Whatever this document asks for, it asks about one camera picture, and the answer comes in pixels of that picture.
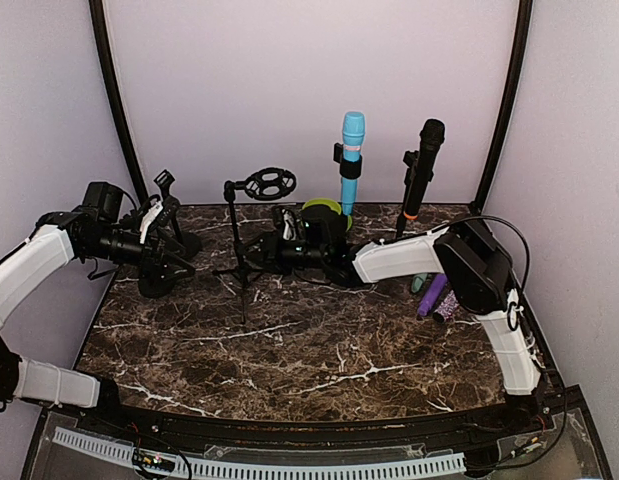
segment white perforated rail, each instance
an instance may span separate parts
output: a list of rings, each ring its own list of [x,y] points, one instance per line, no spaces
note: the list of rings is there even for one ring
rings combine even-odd
[[[132,468],[133,445],[113,439],[56,428],[54,443],[103,461]],[[462,453],[402,462],[367,465],[279,466],[219,462],[187,456],[195,479],[228,480],[412,480],[464,473]],[[171,478],[187,478],[187,467],[175,458]]]

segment light blue microphone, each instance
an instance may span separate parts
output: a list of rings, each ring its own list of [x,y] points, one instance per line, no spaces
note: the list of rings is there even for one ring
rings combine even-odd
[[[341,203],[342,213],[351,215],[356,202],[356,189],[360,177],[360,149],[365,140],[365,116],[360,112],[347,112],[342,125],[342,175]]]

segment black microphone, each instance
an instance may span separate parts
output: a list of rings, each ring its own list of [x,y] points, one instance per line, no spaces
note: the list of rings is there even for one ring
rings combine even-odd
[[[400,238],[405,231],[407,220],[418,217],[422,199],[425,196],[427,185],[433,178],[433,164],[440,145],[445,141],[445,125],[440,120],[430,118],[425,122],[420,132],[420,151],[407,152],[405,163],[409,165],[405,179],[406,191],[402,201],[402,210],[396,224],[396,238]]]

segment marble table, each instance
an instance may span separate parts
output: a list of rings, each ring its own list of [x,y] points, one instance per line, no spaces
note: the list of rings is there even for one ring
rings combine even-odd
[[[273,228],[270,204],[238,207],[244,239]],[[350,240],[392,238],[397,205],[358,204]],[[425,229],[466,215],[466,206],[427,205]],[[466,410],[503,402],[487,336],[458,310],[445,325],[418,320],[410,278],[359,290],[265,275],[245,292],[214,277],[233,266],[227,208],[183,207],[198,234],[198,273],[167,297],[137,291],[117,275],[78,369],[115,379],[125,404],[241,420],[376,420]],[[320,272],[304,276],[321,280]]]

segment green object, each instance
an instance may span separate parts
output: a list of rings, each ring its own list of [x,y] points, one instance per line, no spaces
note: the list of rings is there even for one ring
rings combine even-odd
[[[302,206],[303,210],[307,207],[312,207],[314,205],[327,205],[331,210],[336,212],[338,215],[342,214],[342,207],[338,202],[332,200],[330,198],[312,198],[311,200],[305,202]],[[347,231],[351,228],[353,224],[353,219],[351,215],[347,215]]]
[[[428,277],[428,273],[419,273],[418,275],[414,275],[411,282],[411,293],[418,293],[422,290],[422,286],[425,284]]]

